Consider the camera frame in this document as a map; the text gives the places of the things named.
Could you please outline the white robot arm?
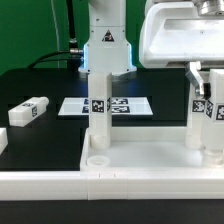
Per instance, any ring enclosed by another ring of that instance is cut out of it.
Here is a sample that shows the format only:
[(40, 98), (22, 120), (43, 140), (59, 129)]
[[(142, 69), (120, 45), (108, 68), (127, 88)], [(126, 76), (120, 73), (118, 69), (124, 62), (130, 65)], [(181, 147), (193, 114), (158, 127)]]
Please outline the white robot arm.
[[(81, 72), (132, 72), (126, 39), (126, 0), (88, 0), (90, 37)], [(139, 37), (139, 61), (146, 68), (186, 69), (195, 93), (207, 99), (210, 87), (199, 69), (224, 67), (224, 0), (147, 0)]]

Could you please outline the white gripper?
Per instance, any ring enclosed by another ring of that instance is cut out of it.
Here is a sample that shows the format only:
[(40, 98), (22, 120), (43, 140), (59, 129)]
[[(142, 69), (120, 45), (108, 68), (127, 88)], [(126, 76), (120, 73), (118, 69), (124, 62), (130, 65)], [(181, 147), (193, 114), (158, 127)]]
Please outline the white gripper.
[(207, 66), (224, 62), (224, 1), (147, 1), (139, 61), (145, 68), (188, 62), (185, 76), (195, 96), (209, 99), (209, 73), (200, 72), (201, 63)]

